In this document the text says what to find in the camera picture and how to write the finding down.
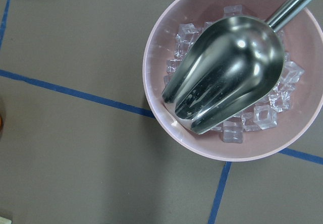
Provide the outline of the pink plastic bowl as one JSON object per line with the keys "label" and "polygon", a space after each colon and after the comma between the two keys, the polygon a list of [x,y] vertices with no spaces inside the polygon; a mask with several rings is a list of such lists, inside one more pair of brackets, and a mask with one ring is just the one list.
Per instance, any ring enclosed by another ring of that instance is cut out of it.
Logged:
{"label": "pink plastic bowl", "polygon": [[202,156],[222,161],[260,159],[287,148],[310,127],[322,107],[322,27],[308,9],[284,27],[285,47],[304,69],[292,93],[292,107],[279,113],[278,125],[246,132],[243,142],[225,143],[217,132],[196,135],[182,127],[162,103],[166,61],[174,54],[175,36],[183,23],[202,26],[217,20],[223,8],[244,5],[261,19],[269,17],[285,0],[175,0],[161,14],[148,38],[142,77],[148,104],[160,126],[176,142]]}

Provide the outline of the wooden cutting board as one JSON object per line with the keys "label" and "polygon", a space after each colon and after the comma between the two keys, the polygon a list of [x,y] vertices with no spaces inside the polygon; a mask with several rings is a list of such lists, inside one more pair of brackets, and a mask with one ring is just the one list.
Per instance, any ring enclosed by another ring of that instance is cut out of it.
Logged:
{"label": "wooden cutting board", "polygon": [[12,221],[10,219],[7,219],[5,217],[0,217],[0,224],[12,224]]}

